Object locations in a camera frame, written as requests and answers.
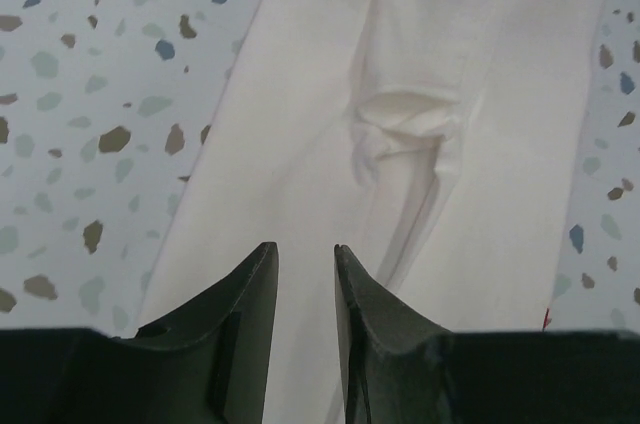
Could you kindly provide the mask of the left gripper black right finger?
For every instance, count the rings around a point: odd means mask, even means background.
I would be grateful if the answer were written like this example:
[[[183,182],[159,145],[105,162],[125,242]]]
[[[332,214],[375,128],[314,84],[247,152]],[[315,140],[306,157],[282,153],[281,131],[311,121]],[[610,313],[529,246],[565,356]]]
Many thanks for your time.
[[[452,332],[334,249],[349,423],[635,423],[639,337],[629,331]]]

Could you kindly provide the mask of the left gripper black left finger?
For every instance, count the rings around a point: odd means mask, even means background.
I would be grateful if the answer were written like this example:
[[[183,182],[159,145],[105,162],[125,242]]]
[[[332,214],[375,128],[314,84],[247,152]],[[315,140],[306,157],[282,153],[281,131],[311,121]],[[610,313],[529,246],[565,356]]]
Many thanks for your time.
[[[88,328],[1,334],[5,423],[258,423],[278,286],[259,245],[225,278],[130,339]]]

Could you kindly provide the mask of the white coca-cola t shirt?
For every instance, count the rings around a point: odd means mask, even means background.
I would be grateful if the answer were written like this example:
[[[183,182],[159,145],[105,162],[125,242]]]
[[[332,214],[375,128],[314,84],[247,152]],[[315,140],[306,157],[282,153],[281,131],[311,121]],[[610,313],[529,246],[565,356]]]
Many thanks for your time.
[[[601,0],[262,0],[141,314],[185,303],[258,243],[279,249],[264,421],[338,423],[333,249],[414,276],[491,85],[587,71]]]

